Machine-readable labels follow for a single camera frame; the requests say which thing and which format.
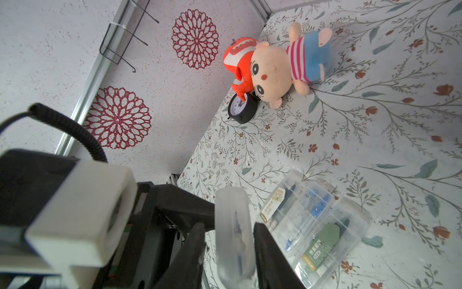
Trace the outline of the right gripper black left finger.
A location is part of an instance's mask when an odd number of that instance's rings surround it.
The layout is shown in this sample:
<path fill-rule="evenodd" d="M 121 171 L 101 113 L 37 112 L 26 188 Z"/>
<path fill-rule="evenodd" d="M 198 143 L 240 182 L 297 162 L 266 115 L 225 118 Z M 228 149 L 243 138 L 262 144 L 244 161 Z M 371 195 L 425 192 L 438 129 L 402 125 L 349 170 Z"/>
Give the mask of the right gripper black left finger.
<path fill-rule="evenodd" d="M 205 225 L 196 223 L 154 289 L 200 289 L 205 254 Z"/>

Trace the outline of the clear compass box blue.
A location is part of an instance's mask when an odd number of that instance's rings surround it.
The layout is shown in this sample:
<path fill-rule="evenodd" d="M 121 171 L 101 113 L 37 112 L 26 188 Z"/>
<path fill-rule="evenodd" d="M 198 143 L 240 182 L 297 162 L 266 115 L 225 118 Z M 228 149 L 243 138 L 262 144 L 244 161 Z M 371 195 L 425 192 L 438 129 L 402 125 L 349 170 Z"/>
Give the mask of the clear compass box blue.
<path fill-rule="evenodd" d="M 332 203 L 331 193 L 320 183 L 298 186 L 294 197 L 274 230 L 274 239 L 286 256 L 295 255 Z"/>

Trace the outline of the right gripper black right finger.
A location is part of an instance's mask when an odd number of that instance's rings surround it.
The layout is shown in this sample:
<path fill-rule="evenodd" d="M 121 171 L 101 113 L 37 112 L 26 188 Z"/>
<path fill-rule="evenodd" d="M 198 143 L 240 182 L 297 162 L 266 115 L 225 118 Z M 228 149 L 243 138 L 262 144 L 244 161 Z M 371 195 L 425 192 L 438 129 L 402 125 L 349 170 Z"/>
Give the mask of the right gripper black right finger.
<path fill-rule="evenodd" d="M 257 279 L 260 289 L 305 289 L 263 223 L 253 229 Z"/>

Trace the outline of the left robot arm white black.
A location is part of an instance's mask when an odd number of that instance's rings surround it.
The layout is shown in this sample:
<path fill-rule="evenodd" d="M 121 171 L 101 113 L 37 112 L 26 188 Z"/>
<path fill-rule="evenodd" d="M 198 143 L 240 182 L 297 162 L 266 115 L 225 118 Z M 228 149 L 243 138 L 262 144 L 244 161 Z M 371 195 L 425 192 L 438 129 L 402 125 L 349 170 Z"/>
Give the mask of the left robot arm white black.
<path fill-rule="evenodd" d="M 108 164 L 97 140 L 69 117 L 36 103 L 1 123 L 32 118 L 81 142 L 91 160 L 11 149 L 1 155 L 1 274 L 28 275 L 36 289 L 59 276 L 69 289 L 103 281 L 132 215 L 132 171 Z"/>

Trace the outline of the clear compass set box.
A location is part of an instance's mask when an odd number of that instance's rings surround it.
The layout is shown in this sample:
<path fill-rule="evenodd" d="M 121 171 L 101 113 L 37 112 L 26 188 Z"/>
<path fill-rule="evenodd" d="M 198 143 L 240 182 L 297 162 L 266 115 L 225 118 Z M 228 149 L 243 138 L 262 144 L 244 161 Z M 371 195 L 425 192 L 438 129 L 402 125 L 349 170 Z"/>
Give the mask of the clear compass set box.
<path fill-rule="evenodd" d="M 302 179 L 303 174 L 301 172 L 292 170 L 268 196 L 259 212 L 257 221 L 264 223 L 270 232 L 279 226 L 288 211 L 302 196 L 305 189 Z"/>

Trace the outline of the clear compass box barcode label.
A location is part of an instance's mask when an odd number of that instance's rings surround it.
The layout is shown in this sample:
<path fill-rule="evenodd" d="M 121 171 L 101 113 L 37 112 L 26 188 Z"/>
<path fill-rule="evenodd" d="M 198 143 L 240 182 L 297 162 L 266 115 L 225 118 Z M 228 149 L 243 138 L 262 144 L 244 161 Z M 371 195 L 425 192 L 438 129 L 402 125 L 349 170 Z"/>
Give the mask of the clear compass box barcode label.
<path fill-rule="evenodd" d="M 254 289 L 256 255 L 244 189 L 226 187 L 215 193 L 215 253 L 220 281 L 227 289 Z"/>

